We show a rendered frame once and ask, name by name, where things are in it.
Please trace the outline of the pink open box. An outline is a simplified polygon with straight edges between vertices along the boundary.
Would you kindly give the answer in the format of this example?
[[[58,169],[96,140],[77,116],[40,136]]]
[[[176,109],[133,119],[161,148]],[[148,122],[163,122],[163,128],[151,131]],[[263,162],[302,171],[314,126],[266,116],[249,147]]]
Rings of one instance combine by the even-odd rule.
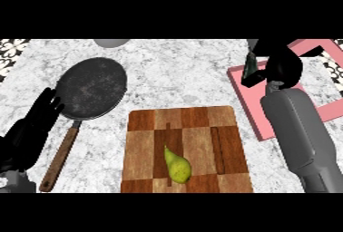
[[[333,39],[297,39],[290,43],[288,47],[297,55],[306,53],[311,49],[321,46],[328,52],[337,64],[343,67],[343,49],[334,43]],[[228,69],[228,77],[234,85],[235,94],[240,99],[253,131],[259,141],[269,140],[275,137],[275,133],[265,117],[260,99],[265,96],[265,82],[254,87],[247,88],[241,85],[241,74],[244,66],[235,66]],[[343,117],[343,99],[324,104],[317,108],[323,121]]]

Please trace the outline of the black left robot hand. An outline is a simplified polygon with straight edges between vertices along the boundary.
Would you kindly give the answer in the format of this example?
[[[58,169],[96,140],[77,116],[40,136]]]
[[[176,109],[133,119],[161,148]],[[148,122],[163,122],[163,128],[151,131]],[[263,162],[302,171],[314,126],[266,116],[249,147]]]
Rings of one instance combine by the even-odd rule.
[[[0,136],[0,173],[28,170],[37,162],[52,126],[64,109],[56,91],[46,88],[22,119]]]

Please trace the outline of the grey round object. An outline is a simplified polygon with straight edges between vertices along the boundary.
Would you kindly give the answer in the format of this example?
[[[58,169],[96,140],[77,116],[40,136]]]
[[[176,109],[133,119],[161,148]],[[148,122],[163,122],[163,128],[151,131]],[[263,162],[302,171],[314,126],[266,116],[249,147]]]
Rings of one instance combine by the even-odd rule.
[[[116,48],[129,42],[129,39],[95,39],[95,43],[104,48]]]

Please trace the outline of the checkered wooden cutting board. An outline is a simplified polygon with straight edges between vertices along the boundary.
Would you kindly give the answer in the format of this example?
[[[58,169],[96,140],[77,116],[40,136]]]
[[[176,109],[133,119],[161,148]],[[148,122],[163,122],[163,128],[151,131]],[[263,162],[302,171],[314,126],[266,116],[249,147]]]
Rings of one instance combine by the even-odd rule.
[[[192,165],[191,180],[172,181],[172,150]],[[132,111],[126,133],[121,192],[252,192],[237,117],[229,106]]]

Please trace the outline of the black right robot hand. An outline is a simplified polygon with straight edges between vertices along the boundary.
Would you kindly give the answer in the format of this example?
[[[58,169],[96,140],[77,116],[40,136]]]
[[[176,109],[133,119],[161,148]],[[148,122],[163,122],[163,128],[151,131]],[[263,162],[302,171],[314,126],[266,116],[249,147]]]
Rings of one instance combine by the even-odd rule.
[[[253,87],[262,81],[274,90],[294,87],[299,83],[303,63],[288,47],[287,40],[249,39],[241,84]]]

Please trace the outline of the yellow-green pear-shaped vegetable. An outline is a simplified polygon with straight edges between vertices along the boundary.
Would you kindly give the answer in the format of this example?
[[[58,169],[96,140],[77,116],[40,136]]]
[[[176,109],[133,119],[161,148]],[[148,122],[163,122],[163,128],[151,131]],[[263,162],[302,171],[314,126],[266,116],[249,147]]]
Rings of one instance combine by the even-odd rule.
[[[192,166],[189,161],[181,157],[167,147],[164,147],[164,161],[169,177],[179,184],[185,184],[192,175]]]

